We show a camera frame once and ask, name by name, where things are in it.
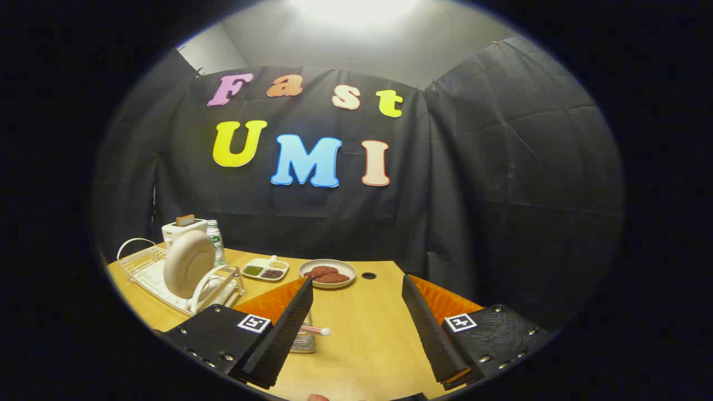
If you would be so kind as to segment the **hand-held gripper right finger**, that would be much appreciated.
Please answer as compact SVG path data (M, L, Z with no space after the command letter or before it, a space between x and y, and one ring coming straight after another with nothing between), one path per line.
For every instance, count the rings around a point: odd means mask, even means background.
M403 276L402 299L445 390L491 380L558 336L510 306L483 307L412 275Z

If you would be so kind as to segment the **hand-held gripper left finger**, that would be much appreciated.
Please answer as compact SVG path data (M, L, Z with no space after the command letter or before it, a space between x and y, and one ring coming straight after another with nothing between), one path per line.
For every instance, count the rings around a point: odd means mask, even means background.
M214 303L156 334L213 370L265 390L277 383L314 299L301 277L235 307Z

